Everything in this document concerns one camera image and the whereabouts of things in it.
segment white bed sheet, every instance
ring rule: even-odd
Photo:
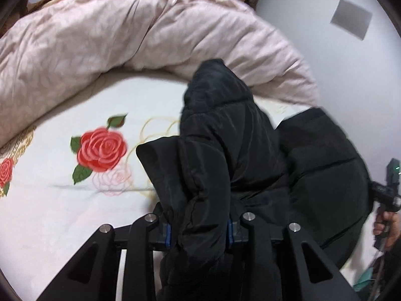
[[[186,83],[169,74],[112,71],[0,149],[0,162],[13,160],[8,188],[1,186],[0,171],[0,267],[23,301],[35,300],[101,224],[128,225],[153,210],[156,194],[135,146],[178,134],[185,90]],[[274,126],[308,109],[255,101]],[[74,185],[71,137],[105,127],[108,118],[121,114],[127,114],[124,125],[109,130],[123,137],[126,153],[115,169],[92,172]]]

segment pink comforter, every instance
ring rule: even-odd
[[[303,57],[238,0],[62,0],[0,39],[0,146],[112,68],[189,80],[210,58],[258,95],[317,103]]]

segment black puffer jacket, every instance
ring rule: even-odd
[[[274,130],[222,60],[201,64],[184,103],[180,136],[137,148],[172,224],[159,300],[225,300],[231,199],[269,223],[298,222],[341,267],[372,208],[364,162],[342,130],[321,109]]]

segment human hand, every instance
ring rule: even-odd
[[[401,236],[401,217],[398,213],[392,213],[389,211],[382,212],[380,208],[377,210],[376,222],[374,223],[373,234],[379,235],[384,231],[384,221],[388,221],[390,225],[390,232],[384,247],[390,250],[395,241]]]

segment gray square on wall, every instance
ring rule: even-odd
[[[331,23],[359,37],[365,38],[372,13],[346,0],[340,0]]]

